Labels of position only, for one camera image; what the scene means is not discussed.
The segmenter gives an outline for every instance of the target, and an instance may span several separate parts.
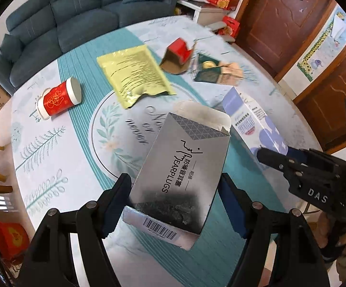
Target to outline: gray couch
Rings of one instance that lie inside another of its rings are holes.
[[[177,0],[28,0],[6,20],[0,85],[12,96],[63,53],[102,34],[174,14]]]

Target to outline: teal stripe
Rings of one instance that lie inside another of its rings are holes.
[[[98,182],[103,189],[113,186],[94,162],[88,145],[88,127],[97,105],[112,87],[96,62],[98,56],[142,45],[126,29],[102,35],[61,56],[57,61],[61,81],[75,76],[82,84],[83,101],[69,110],[76,135]],[[157,62],[161,58],[153,53]],[[181,77],[167,74],[169,81],[190,91],[201,103],[203,98]],[[264,178],[242,143],[232,138],[224,165],[235,184],[251,199],[270,209],[284,211],[272,187]],[[190,251],[160,241],[129,226],[144,248],[184,286],[226,286],[242,252],[245,241],[234,233],[222,202],[216,195],[200,238]]]

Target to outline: red paper cup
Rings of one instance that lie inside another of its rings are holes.
[[[81,102],[81,87],[75,77],[54,88],[47,88],[36,103],[38,114],[43,120],[58,114]]]

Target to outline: metal bolt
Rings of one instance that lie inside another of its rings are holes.
[[[51,208],[50,210],[48,210],[47,214],[48,216],[53,216],[54,214],[57,213],[57,209],[56,208]]]
[[[92,209],[95,208],[97,205],[97,202],[95,200],[90,200],[88,203],[86,203],[86,208]]]
[[[260,202],[253,202],[252,206],[253,206],[253,208],[258,209],[258,210],[263,208],[263,205]]]
[[[296,217],[299,217],[302,213],[301,213],[301,211],[299,210],[299,209],[297,209],[297,208],[293,208],[292,210],[291,210],[291,213],[294,215],[294,216],[296,216]]]

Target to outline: yellow plastic bag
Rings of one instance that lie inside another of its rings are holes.
[[[146,45],[97,57],[97,62],[125,109],[142,94],[176,94]]]

